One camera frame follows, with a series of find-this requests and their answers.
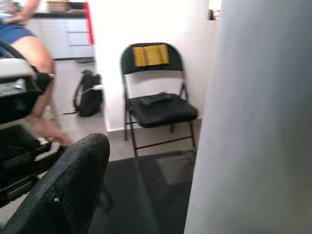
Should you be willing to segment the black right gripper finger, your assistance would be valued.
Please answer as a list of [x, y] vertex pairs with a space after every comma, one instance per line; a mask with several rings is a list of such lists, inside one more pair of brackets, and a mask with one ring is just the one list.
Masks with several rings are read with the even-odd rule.
[[109, 156], [104, 134], [90, 134], [71, 145], [29, 192], [4, 234], [87, 234]]

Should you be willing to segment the black backpack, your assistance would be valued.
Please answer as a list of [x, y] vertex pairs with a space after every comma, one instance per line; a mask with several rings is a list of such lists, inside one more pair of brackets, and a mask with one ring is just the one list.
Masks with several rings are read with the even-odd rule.
[[86, 69], [74, 92], [72, 104], [80, 117], [90, 117], [100, 110], [102, 104], [102, 88], [100, 74]]

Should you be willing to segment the person in blue shorts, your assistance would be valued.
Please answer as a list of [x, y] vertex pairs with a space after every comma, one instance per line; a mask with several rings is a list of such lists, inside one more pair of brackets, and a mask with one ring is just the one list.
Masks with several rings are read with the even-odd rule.
[[[10, 14], [8, 19], [0, 19], [0, 40], [14, 47], [40, 72], [54, 75], [54, 58], [43, 42], [25, 28], [26, 22], [31, 19], [39, 3], [40, 0], [25, 0], [22, 9], [16, 11], [13, 0], [0, 0], [0, 13]], [[53, 89], [54, 83], [50, 82], [25, 120], [38, 136], [58, 142], [63, 146], [70, 146], [73, 144], [70, 136], [52, 120], [44, 117], [45, 109], [52, 99]]]

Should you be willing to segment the black table cloth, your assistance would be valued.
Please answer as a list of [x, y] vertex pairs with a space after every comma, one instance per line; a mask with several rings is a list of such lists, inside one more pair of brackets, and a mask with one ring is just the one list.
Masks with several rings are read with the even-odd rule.
[[194, 150], [108, 163], [104, 184], [113, 205], [98, 208], [88, 234], [184, 234]]

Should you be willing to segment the yellow folded cloth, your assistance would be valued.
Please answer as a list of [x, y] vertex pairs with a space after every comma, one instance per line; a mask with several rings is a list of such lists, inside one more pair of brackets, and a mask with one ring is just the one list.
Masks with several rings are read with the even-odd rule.
[[132, 51], [136, 67], [156, 66], [170, 63], [166, 44], [133, 47]]

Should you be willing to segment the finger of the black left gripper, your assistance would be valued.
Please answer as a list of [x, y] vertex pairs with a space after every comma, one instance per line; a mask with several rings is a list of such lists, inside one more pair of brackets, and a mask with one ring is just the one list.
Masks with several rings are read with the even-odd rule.
[[40, 146], [40, 142], [24, 128], [0, 130], [0, 158], [14, 158]]

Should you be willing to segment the woven basket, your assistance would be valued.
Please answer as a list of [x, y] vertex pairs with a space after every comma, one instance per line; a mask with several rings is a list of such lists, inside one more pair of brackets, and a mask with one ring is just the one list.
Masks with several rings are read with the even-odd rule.
[[47, 0], [46, 3], [49, 12], [60, 13], [69, 9], [69, 0]]

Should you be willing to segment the black folding chair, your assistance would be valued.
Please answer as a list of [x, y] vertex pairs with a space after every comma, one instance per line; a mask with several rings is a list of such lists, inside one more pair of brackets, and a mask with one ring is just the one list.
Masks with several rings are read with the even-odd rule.
[[[166, 44], [169, 52], [170, 63], [164, 65], [136, 67], [132, 48], [145, 47], [151, 45]], [[127, 75], [139, 72], [151, 71], [178, 71], [181, 81], [179, 93], [171, 101], [164, 101], [144, 106], [140, 103], [139, 97], [129, 96], [129, 86], [127, 84]], [[172, 45], [164, 42], [134, 43], [127, 46], [120, 57], [120, 72], [123, 86], [124, 99], [124, 139], [128, 139], [128, 133], [131, 133], [134, 155], [138, 156], [138, 151], [148, 148], [147, 145], [138, 146], [134, 130], [134, 124], [143, 128], [156, 128], [169, 125], [170, 131], [175, 130], [175, 125], [183, 122], [188, 123], [190, 134], [179, 140], [190, 139], [192, 146], [195, 147], [195, 134], [193, 121], [198, 117], [198, 110], [189, 103], [187, 80], [184, 72], [184, 65], [179, 51]]]

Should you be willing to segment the white drawer cabinet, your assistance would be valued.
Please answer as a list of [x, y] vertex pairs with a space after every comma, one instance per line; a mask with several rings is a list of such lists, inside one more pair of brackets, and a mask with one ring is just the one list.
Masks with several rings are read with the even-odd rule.
[[43, 41], [56, 60], [93, 56], [84, 13], [35, 13], [26, 26]]

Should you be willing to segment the white plastic table leg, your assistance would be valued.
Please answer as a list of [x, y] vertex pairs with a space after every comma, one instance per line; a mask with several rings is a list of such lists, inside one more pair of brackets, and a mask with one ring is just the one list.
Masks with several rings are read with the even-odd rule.
[[312, 0], [224, 0], [184, 234], [312, 234]]

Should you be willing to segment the black remote control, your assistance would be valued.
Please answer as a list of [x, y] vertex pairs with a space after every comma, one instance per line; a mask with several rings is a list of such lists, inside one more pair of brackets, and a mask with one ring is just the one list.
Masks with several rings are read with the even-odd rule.
[[175, 94], [161, 92], [156, 95], [143, 96], [139, 99], [139, 101], [144, 106], [151, 106], [159, 102], [171, 101], [174, 99], [174, 97], [175, 97]]

